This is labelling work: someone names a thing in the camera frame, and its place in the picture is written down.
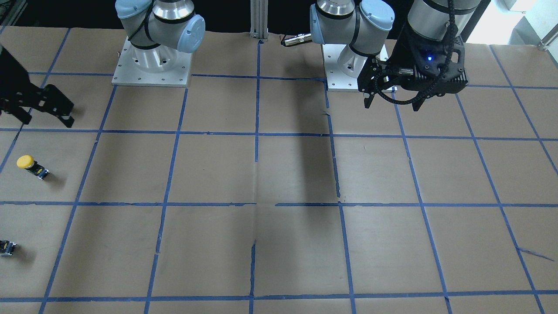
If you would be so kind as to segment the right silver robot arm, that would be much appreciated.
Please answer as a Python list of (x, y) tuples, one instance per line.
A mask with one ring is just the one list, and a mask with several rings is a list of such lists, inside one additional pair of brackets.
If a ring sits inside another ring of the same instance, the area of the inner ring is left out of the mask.
[[(112, 84), (136, 87), (189, 85), (193, 53), (206, 23), (191, 0), (118, 0), (117, 16), (127, 33)], [(28, 125), (35, 109), (72, 127), (74, 103), (53, 84), (40, 88), (4, 47), (1, 48), (1, 112)]]

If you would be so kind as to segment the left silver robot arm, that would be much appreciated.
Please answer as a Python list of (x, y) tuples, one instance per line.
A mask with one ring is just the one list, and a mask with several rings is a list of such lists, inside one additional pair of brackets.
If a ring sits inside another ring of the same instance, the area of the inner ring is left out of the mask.
[(317, 44), (344, 44), (361, 62), (351, 75), (368, 109), (378, 95), (418, 111), (429, 98), (457, 94), (469, 83), (462, 30), (478, 0), (415, 0), (388, 60), (378, 59), (396, 14), (383, 0), (317, 0), (310, 34)]

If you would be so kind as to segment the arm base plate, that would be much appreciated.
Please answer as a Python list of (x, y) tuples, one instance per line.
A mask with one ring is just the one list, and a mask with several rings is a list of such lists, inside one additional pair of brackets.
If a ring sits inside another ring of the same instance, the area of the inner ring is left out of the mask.
[(189, 85), (193, 54), (167, 46), (149, 50), (136, 48), (128, 38), (120, 52), (112, 84), (136, 87), (180, 87)]
[(347, 44), (323, 44), (323, 65), (327, 89), (332, 92), (358, 92), (357, 78), (367, 60)]

